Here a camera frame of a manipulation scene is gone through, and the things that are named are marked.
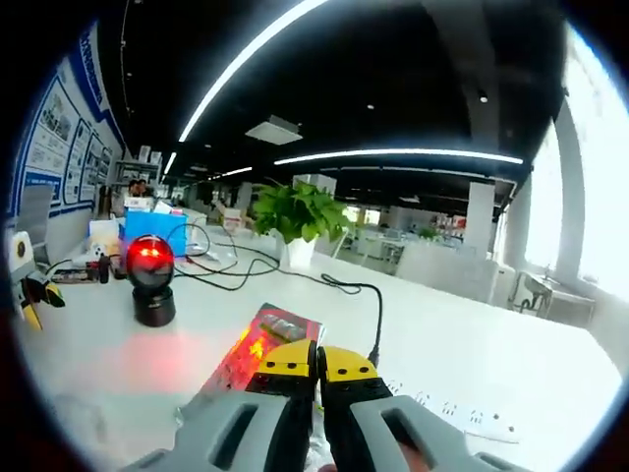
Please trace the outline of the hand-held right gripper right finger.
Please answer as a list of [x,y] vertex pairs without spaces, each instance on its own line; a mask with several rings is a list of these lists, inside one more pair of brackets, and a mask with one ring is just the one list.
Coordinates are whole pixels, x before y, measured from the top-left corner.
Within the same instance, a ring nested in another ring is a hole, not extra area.
[[395,395],[353,351],[317,349],[324,430],[339,471],[519,471],[472,453],[463,432],[408,395]]

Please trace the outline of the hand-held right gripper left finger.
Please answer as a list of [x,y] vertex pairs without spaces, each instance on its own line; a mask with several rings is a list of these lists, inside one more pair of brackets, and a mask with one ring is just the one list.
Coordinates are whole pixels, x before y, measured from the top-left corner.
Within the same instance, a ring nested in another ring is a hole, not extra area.
[[201,405],[175,434],[126,471],[303,471],[317,383],[316,342],[302,339],[266,355],[243,390]]

